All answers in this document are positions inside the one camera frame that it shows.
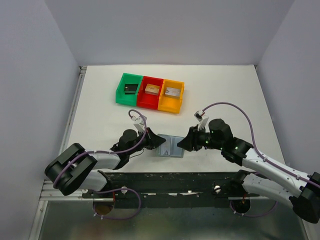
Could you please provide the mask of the green leather card holder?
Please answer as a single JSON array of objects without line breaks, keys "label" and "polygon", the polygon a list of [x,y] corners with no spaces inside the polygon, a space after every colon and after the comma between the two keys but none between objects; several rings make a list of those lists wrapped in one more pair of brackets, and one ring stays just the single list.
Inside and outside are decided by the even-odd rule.
[{"label": "green leather card holder", "polygon": [[181,136],[173,136],[166,134],[158,134],[159,137],[165,139],[165,142],[162,143],[156,149],[156,155],[158,157],[171,157],[171,158],[183,158],[184,149],[177,146],[177,144],[183,140]]}]

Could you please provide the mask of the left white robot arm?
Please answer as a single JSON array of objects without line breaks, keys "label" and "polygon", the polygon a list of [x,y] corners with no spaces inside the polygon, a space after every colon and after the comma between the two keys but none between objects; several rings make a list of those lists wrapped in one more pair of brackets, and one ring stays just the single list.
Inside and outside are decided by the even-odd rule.
[{"label": "left white robot arm", "polygon": [[111,153],[85,150],[79,143],[74,143],[45,168],[44,174],[64,196],[78,189],[90,189],[104,198],[110,194],[111,185],[101,173],[95,174],[92,170],[118,170],[129,162],[132,154],[145,149],[154,150],[165,142],[165,138],[148,127],[145,133],[125,130],[110,149]]}]

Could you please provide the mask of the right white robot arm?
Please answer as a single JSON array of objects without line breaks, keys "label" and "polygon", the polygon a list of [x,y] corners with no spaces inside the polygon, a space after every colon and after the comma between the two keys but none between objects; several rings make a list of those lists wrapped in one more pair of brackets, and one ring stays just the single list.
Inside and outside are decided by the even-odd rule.
[{"label": "right white robot arm", "polygon": [[261,174],[244,173],[230,183],[230,191],[241,196],[245,192],[281,202],[292,208],[301,219],[317,224],[320,220],[320,174],[308,174],[282,164],[255,149],[254,145],[234,137],[222,119],[211,120],[209,131],[197,126],[177,146],[188,152],[201,148],[219,150],[229,162]]}]

